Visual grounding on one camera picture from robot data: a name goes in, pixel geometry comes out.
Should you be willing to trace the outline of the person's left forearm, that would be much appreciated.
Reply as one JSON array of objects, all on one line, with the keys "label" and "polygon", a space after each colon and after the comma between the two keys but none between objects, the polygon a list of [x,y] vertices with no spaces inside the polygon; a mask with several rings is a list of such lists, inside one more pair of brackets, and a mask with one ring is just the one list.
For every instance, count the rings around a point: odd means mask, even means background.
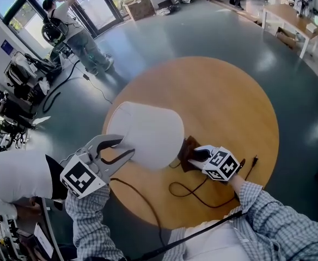
[{"label": "person's left forearm", "polygon": [[82,199],[68,192],[65,210],[73,221],[77,261],[126,261],[123,252],[111,239],[109,227],[103,224],[102,211],[109,193],[108,185]]}]

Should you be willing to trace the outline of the open cardboard box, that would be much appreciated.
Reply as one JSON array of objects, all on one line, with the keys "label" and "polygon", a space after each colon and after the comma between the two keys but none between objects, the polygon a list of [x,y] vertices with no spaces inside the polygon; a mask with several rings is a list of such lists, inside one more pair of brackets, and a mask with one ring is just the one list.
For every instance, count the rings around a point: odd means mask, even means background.
[{"label": "open cardboard box", "polygon": [[291,33],[290,31],[278,27],[276,31],[276,38],[279,39],[282,43],[284,43],[288,48],[295,49],[296,48],[296,35]]}]

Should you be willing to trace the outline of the clothes rack with garments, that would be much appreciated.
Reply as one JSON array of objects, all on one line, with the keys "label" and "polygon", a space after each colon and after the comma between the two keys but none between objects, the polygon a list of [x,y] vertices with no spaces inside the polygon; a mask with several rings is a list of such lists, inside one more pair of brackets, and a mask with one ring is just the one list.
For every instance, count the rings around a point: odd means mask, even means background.
[{"label": "clothes rack with garments", "polygon": [[46,97],[38,84],[44,77],[50,86],[62,72],[60,64],[53,65],[47,60],[39,60],[28,53],[16,52],[4,71],[7,86],[13,88],[14,95],[31,105],[40,104]]}]

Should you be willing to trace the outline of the brown wiping cloth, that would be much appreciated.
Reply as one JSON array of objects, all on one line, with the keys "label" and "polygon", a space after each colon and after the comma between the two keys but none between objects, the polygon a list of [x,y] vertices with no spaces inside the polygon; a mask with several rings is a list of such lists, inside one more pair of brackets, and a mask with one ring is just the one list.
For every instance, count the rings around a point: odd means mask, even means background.
[{"label": "brown wiping cloth", "polygon": [[184,172],[200,170],[200,168],[189,162],[189,160],[202,160],[201,153],[195,151],[198,147],[200,147],[200,143],[191,135],[187,139],[184,139],[182,148],[178,153],[178,160]]}]

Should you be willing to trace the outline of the white plastic bag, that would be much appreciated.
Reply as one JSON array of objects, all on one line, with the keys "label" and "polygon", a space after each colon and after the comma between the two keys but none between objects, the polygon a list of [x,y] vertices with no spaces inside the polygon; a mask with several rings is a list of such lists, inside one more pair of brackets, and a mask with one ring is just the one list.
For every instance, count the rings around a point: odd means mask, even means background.
[{"label": "white plastic bag", "polygon": [[50,84],[46,77],[44,77],[42,80],[39,80],[38,84],[40,86],[42,93],[46,96],[48,91],[50,90]]}]

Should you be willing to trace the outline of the black green backpack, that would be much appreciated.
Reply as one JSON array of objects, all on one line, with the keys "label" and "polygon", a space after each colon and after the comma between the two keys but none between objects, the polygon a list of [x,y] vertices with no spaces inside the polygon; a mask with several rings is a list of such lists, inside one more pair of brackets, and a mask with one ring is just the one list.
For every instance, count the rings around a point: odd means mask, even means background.
[{"label": "black green backpack", "polygon": [[51,23],[43,24],[41,29],[43,39],[51,46],[56,46],[65,40],[65,35]]}]

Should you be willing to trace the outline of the black wheeled chair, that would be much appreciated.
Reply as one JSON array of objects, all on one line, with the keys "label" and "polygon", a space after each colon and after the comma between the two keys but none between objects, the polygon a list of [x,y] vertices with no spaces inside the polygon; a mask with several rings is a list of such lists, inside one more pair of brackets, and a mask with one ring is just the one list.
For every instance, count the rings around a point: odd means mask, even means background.
[{"label": "black wheeled chair", "polygon": [[27,128],[7,120],[0,121],[0,133],[7,135],[5,139],[7,144],[4,145],[6,150],[11,148],[12,145],[15,145],[15,148],[20,148],[28,140]]}]

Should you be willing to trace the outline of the large glass entrance window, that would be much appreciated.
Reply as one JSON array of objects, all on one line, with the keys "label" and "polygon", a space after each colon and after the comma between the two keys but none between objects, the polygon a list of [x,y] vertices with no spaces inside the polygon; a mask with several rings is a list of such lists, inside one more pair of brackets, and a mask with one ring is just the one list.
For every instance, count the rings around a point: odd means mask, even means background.
[{"label": "large glass entrance window", "polygon": [[[43,58],[52,49],[42,37],[44,0],[0,0],[0,19],[33,51]],[[128,16],[124,4],[130,0],[77,0],[69,14],[93,37],[99,36]]]}]

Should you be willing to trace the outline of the white paper sheet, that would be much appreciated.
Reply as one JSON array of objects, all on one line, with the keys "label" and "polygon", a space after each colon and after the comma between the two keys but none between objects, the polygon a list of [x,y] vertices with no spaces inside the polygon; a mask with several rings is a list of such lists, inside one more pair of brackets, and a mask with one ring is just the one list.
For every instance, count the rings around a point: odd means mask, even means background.
[{"label": "white paper sheet", "polygon": [[53,257],[54,248],[38,222],[35,224],[34,237],[39,244],[39,247],[43,249],[45,256],[48,259],[51,259]]}]

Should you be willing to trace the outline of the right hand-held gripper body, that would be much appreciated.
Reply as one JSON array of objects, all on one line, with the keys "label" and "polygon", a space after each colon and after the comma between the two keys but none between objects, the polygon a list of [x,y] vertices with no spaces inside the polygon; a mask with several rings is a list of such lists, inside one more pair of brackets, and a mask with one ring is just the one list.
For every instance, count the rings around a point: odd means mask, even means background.
[{"label": "right hand-held gripper body", "polygon": [[239,171],[241,164],[224,147],[214,148],[211,157],[204,164],[202,173],[214,181],[227,182]]}]

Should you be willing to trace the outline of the person's body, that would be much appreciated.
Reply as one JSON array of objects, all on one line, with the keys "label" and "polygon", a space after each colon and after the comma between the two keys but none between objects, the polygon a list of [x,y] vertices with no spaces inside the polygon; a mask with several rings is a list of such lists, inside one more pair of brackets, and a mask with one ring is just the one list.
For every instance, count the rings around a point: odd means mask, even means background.
[{"label": "person's body", "polygon": [[162,261],[260,261],[244,248],[248,243],[229,220],[167,251]]}]

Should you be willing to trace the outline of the wooden planter box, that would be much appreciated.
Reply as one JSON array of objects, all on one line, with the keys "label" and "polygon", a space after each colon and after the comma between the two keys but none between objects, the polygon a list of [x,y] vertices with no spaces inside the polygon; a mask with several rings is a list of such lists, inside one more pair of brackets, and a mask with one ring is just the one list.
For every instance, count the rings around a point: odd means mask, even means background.
[{"label": "wooden planter box", "polygon": [[155,15],[155,9],[151,0],[133,0],[125,3],[124,6],[130,18],[134,21]]}]

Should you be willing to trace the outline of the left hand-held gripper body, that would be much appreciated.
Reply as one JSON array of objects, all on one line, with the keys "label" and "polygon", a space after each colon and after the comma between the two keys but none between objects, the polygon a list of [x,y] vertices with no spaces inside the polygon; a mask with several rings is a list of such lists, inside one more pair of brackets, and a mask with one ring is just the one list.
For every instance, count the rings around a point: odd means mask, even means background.
[{"label": "left hand-held gripper body", "polygon": [[73,154],[60,174],[60,181],[78,199],[107,184],[77,154]]}]

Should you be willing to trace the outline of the white table lamp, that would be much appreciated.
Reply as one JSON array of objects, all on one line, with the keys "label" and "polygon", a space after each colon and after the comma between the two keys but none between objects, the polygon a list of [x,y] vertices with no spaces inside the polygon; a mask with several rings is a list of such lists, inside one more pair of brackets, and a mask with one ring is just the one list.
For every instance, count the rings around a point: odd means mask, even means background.
[{"label": "white table lamp", "polygon": [[124,102],[112,114],[107,134],[123,137],[115,149],[134,149],[131,160],[138,165],[159,170],[178,156],[185,137],[184,124],[171,109],[135,102]]}]

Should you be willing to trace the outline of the white table with wooden top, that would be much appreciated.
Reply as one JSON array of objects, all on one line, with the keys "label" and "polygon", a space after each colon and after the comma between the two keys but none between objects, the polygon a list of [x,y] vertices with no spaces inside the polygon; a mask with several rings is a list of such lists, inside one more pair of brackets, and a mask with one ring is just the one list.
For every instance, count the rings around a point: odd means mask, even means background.
[{"label": "white table with wooden top", "polygon": [[302,59],[307,51],[309,42],[318,37],[318,34],[311,34],[306,30],[307,24],[314,23],[307,17],[300,17],[297,15],[295,9],[287,4],[273,4],[266,5],[263,8],[262,13],[262,29],[265,30],[267,15],[274,15],[276,18],[282,21],[282,24],[288,25],[290,28],[295,30],[297,33],[302,35],[305,39],[303,48],[300,53],[300,58]]}]

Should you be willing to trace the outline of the person's right forearm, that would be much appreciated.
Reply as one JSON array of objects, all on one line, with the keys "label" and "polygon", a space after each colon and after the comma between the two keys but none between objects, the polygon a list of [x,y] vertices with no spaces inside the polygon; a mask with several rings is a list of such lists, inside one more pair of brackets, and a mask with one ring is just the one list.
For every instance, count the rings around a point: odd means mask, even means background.
[{"label": "person's right forearm", "polygon": [[234,175],[229,181],[240,206],[230,220],[246,261],[318,261],[318,222],[296,212],[262,186]]}]

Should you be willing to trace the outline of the blue wall sign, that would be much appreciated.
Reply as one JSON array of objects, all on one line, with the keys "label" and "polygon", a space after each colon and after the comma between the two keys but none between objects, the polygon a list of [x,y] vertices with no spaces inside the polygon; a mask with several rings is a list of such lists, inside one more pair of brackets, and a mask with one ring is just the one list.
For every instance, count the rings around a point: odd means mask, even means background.
[{"label": "blue wall sign", "polygon": [[11,56],[13,51],[14,51],[14,48],[13,46],[7,41],[7,40],[4,40],[3,43],[1,44],[1,49],[3,51],[5,51],[5,53],[8,55],[8,56]]}]

